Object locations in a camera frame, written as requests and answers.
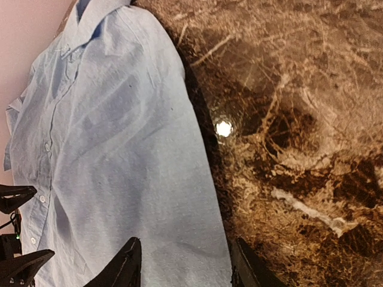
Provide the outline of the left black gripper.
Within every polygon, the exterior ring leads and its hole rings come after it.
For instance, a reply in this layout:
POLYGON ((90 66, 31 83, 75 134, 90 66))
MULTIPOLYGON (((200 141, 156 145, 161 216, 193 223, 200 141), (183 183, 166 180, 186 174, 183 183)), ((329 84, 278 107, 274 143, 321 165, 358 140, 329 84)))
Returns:
POLYGON ((17 209, 36 193, 33 186, 0 186, 1 287, 29 286, 40 268, 55 255, 49 249, 22 255, 21 216, 17 209))

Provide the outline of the light blue shirt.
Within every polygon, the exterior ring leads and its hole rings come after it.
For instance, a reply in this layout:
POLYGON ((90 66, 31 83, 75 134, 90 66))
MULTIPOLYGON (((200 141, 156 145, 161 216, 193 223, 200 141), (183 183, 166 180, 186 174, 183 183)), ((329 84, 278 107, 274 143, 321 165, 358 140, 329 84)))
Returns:
POLYGON ((229 286, 230 255, 173 42, 129 1, 75 1, 6 110, 4 168, 37 189, 20 208, 37 286, 84 286, 142 244, 142 286, 229 286))

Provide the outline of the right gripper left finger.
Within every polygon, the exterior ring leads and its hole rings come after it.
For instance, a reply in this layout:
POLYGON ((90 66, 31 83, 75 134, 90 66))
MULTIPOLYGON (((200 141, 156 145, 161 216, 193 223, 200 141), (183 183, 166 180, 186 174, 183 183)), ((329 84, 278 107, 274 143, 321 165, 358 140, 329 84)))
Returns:
POLYGON ((84 287, 140 287, 141 241, 131 237, 107 266, 84 287))

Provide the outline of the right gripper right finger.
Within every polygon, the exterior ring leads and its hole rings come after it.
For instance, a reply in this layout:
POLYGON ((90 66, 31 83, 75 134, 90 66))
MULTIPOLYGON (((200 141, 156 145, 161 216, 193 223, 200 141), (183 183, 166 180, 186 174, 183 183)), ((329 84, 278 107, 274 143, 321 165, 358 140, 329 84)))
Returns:
POLYGON ((243 238, 232 245, 232 286, 286 287, 243 238))

